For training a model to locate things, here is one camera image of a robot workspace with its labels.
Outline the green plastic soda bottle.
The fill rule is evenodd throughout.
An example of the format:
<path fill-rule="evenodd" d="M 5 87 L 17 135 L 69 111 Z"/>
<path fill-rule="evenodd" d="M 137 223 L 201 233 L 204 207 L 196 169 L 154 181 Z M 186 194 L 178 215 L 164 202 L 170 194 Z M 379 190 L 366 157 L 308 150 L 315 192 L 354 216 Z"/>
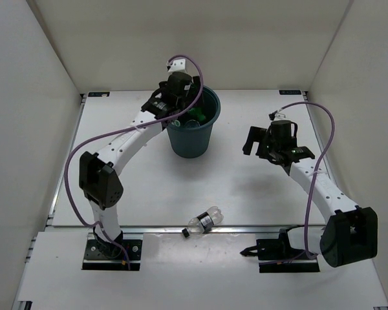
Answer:
<path fill-rule="evenodd" d="M 203 113 L 200 107 L 191 108 L 188 111 L 191 119 L 198 121 L 199 123 L 206 121 L 206 115 Z"/>

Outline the blue label clear water bottle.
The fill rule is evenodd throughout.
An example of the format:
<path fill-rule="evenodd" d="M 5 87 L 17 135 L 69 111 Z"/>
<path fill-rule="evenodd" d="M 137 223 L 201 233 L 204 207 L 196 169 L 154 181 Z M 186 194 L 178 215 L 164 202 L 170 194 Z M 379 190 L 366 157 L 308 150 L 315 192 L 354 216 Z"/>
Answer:
<path fill-rule="evenodd" d="M 197 128 L 199 126 L 200 126 L 200 123 L 195 119 L 191 119 L 191 120 L 187 121 L 184 125 L 185 128 L 189 128 L 189 129 Z"/>

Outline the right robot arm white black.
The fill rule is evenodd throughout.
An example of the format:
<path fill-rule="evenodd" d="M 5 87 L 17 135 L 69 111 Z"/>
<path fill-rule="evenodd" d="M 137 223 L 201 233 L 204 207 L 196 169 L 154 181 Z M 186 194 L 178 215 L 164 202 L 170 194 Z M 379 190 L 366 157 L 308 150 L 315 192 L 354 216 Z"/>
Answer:
<path fill-rule="evenodd" d="M 297 124 L 288 120 L 271 122 L 267 129 L 250 127 L 242 151 L 280 166 L 307 193 L 308 200 L 319 209 L 325 227 L 310 229 L 297 225 L 281 229 L 273 243 L 259 248 L 267 259 L 279 263 L 293 258 L 321 255 L 331 267 L 340 267 L 376 257 L 378 254 L 378 216 L 346 196 L 316 167 L 316 157 L 297 144 Z"/>

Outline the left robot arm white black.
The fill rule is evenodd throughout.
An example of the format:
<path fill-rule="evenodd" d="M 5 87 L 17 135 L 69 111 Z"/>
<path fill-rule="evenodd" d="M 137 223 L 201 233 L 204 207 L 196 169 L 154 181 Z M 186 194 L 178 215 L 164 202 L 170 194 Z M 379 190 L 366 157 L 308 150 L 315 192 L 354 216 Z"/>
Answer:
<path fill-rule="evenodd" d="M 90 203 L 94 220 L 103 225 L 96 226 L 93 235 L 98 250 L 106 257 L 116 258 L 123 249 L 116 208 L 124 192 L 119 175 L 130 159 L 169 125 L 166 118 L 186 109 L 199 90 L 199 76 L 170 74 L 142 105 L 131 122 L 131 132 L 119 134 L 93 154 L 84 152 L 80 156 L 79 186 Z"/>

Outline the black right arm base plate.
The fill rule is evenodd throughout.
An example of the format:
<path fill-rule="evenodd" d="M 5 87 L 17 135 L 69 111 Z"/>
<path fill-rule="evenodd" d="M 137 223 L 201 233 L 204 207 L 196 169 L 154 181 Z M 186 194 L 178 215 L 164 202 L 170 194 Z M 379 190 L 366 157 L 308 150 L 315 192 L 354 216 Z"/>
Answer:
<path fill-rule="evenodd" d="M 277 239 L 256 239 L 256 245 L 240 252 L 243 257 L 257 257 L 260 273 L 318 273 L 316 259 L 310 260 L 304 249 L 291 246 L 288 233 L 303 228 L 295 225 L 279 230 Z"/>

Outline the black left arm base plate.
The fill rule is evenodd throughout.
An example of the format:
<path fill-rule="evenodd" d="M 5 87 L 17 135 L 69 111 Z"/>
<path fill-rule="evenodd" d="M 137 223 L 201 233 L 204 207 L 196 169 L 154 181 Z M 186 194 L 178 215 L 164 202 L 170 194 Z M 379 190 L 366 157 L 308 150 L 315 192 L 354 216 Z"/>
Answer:
<path fill-rule="evenodd" d="M 126 250 L 129 263 L 124 252 L 117 246 L 105 247 L 91 233 L 87 236 L 81 268 L 86 271 L 139 271 L 142 258 L 142 237 L 127 238 L 123 236 L 122 247 Z"/>

